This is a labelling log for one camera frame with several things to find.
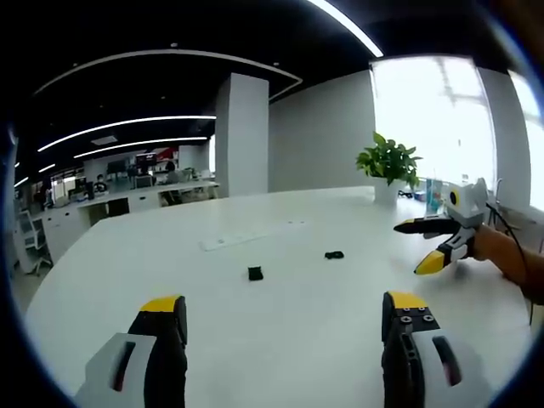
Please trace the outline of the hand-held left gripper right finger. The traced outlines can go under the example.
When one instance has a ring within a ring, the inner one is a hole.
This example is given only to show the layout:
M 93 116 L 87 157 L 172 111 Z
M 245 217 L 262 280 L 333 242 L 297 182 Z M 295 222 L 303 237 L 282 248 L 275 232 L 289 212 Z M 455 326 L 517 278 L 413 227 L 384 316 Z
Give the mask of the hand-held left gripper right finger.
M 386 407 L 487 406 L 481 357 L 441 328 L 422 298 L 383 294 L 382 344 Z

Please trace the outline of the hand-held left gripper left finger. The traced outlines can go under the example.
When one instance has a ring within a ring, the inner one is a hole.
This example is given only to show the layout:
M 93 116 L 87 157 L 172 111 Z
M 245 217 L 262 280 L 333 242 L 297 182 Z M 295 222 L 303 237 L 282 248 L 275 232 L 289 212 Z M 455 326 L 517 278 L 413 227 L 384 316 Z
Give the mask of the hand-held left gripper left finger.
M 188 362 L 185 297 L 153 299 L 126 332 L 88 361 L 79 407 L 184 407 Z

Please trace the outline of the person's right hand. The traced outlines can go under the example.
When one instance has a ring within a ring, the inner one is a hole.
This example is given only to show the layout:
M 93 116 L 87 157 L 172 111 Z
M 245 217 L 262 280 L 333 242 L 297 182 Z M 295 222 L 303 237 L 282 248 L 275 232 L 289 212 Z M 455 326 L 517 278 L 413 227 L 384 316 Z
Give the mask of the person's right hand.
M 481 225 L 475 232 L 472 257 L 478 261 L 492 262 L 507 280 L 518 286 L 526 283 L 524 250 L 510 236 Z

